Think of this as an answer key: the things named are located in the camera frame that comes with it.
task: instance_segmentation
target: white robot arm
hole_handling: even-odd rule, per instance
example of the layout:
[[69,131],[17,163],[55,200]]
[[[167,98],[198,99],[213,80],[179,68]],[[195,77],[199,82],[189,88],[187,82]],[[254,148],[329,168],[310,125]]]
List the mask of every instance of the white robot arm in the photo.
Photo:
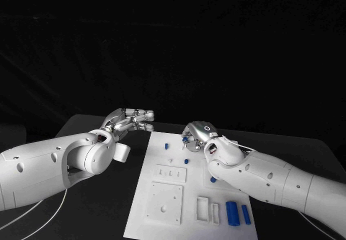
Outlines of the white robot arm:
[[39,202],[125,162],[128,131],[153,131],[154,112],[118,108],[91,132],[20,145],[0,154],[0,211]]
[[203,148],[215,179],[226,181],[257,200],[307,214],[346,237],[346,184],[248,147],[251,151],[242,151],[236,141],[218,136],[209,122],[189,123],[182,137],[192,152]]

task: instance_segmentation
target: black background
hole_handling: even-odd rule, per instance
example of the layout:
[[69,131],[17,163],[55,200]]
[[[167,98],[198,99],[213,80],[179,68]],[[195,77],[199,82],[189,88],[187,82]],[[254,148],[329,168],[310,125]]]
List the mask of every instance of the black background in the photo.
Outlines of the black background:
[[12,3],[0,10],[0,120],[27,141],[75,114],[316,138],[345,159],[343,1]]

